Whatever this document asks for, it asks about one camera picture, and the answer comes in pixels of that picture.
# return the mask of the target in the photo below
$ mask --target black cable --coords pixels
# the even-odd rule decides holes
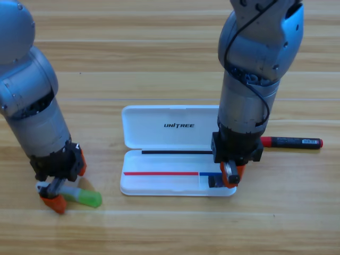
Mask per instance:
[[[229,42],[229,45],[227,47],[227,50],[225,51],[224,54],[224,69],[227,70],[226,68],[226,60],[227,60],[227,56],[228,56],[228,52],[233,44],[233,42],[235,41],[235,39],[237,38],[237,36],[244,30],[246,29],[248,26],[250,26],[251,24],[253,24],[258,18],[260,18],[267,10],[269,10],[278,0],[273,0],[270,4],[268,4],[265,8],[263,8],[255,17],[253,17],[250,21],[248,21],[243,27],[241,27],[236,34],[234,35],[234,37],[231,39],[231,41]],[[263,125],[268,119],[269,119],[269,115],[270,115],[270,110],[269,110],[269,106],[267,104],[267,102],[265,101],[265,99],[263,98],[263,96],[252,86],[250,86],[249,84],[247,84],[246,82],[243,83],[241,82],[243,85],[245,85],[248,89],[250,89],[256,96],[258,96],[261,101],[264,103],[266,109],[267,109],[267,116],[265,117],[265,119],[259,123],[256,123],[256,126],[261,126]]]

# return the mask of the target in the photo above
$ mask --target blue line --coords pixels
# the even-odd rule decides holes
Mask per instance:
[[[220,175],[222,175],[222,173],[219,173],[219,172],[217,172],[217,173],[212,173],[212,172],[201,172],[201,173],[199,173],[200,174],[200,176],[220,176]]]

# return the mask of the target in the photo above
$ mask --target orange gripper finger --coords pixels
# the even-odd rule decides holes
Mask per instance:
[[[85,158],[84,158],[83,151],[81,151],[81,158],[82,158],[82,160],[83,160],[84,166],[80,169],[80,172],[79,172],[79,174],[78,174],[79,176],[83,176],[83,175],[84,175],[84,173],[85,173],[85,171],[86,171],[86,167],[87,167],[86,161],[85,161]]]
[[[47,205],[49,208],[54,210],[58,214],[64,214],[66,209],[66,200],[62,195],[58,195],[55,198],[48,199],[48,198],[42,198],[45,205]]]
[[[238,184],[230,184],[230,183],[228,182],[227,173],[226,173],[225,170],[224,170],[224,162],[221,162],[219,168],[220,168],[221,171],[222,171],[222,179],[223,179],[224,185],[225,185],[227,188],[229,188],[229,189],[232,189],[232,188],[234,188],[234,187],[237,187]],[[239,176],[240,176],[240,181],[242,181],[242,176],[243,176],[243,173],[244,173],[244,169],[245,169],[245,165],[243,165],[243,166],[238,166],[238,167],[237,167],[237,172],[238,172],[238,174],[239,174]]]

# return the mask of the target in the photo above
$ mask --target white case base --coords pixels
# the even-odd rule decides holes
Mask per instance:
[[[142,153],[151,150],[210,151],[212,132],[218,130],[217,114],[218,106],[211,105],[124,108],[122,120],[125,144],[138,150],[125,154],[121,176],[122,193],[129,196],[233,195],[236,188],[210,188],[208,176],[199,175],[221,174],[219,164],[214,163],[212,154]],[[185,126],[166,127],[167,123],[183,123]],[[177,175],[183,172],[188,175]]]

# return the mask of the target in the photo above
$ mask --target black line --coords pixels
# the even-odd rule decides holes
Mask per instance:
[[[211,155],[211,150],[142,150],[142,154],[205,154]]]

